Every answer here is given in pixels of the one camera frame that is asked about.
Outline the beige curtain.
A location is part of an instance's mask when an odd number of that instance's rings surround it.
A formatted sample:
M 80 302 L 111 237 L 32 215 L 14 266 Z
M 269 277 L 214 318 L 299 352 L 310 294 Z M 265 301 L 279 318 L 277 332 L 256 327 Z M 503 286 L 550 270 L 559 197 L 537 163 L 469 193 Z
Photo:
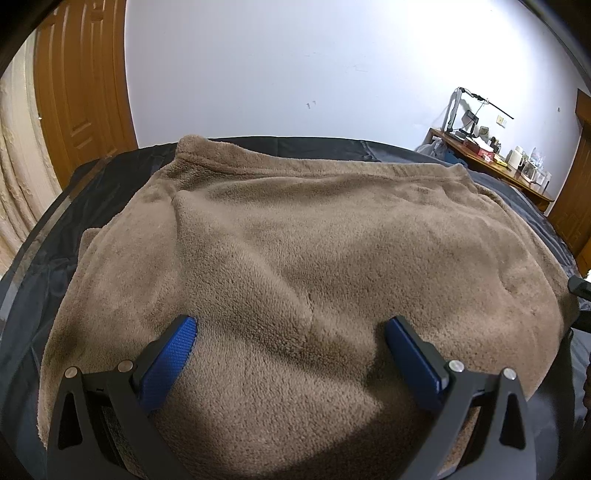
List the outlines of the beige curtain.
M 34 86 L 35 37 L 1 77 L 1 272 L 61 193 L 41 128 Z

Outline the red box on desk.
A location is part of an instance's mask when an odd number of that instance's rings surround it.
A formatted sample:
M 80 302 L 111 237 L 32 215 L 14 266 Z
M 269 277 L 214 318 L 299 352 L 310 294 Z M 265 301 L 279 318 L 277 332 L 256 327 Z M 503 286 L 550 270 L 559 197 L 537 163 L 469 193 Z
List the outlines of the red box on desk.
M 479 143 L 477 143 L 471 139 L 465 140 L 463 142 L 463 145 L 477 155 L 484 155 L 484 154 L 493 153 L 493 149 L 490 146 L 488 146 L 488 145 L 482 146 Z

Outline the wooden desk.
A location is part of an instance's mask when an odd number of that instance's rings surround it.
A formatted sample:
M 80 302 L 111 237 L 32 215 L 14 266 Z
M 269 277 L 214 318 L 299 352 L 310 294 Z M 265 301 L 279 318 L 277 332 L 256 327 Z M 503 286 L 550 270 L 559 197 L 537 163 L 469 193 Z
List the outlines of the wooden desk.
M 434 138 L 442 139 L 454 155 L 465 161 L 471 170 L 485 173 L 520 190 L 540 212 L 547 213 L 550 205 L 554 202 L 540 185 L 527 182 L 518 170 L 502 166 L 494 161 L 487 161 L 450 135 L 430 128 L 425 141 L 431 142 Z

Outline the brown fleece garment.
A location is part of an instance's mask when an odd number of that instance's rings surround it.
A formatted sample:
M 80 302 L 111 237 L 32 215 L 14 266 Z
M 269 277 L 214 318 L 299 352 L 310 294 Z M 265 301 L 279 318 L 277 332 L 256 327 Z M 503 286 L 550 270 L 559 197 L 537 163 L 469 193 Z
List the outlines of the brown fleece garment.
M 431 425 L 385 344 L 407 318 L 532 395 L 579 312 L 551 250 L 461 166 L 283 159 L 182 138 L 86 230 L 41 363 L 47 441 L 65 370 L 133 359 L 179 315 L 186 366 L 153 421 L 196 479 L 384 479 Z

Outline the brown wooden door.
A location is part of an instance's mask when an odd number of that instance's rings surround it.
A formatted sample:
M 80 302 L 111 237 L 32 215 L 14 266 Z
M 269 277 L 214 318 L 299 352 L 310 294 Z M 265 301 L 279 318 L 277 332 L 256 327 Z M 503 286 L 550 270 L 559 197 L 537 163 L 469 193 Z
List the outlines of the brown wooden door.
M 126 3 L 63 1 L 36 30 L 40 124 L 61 187 L 90 161 L 135 150 L 124 59 Z

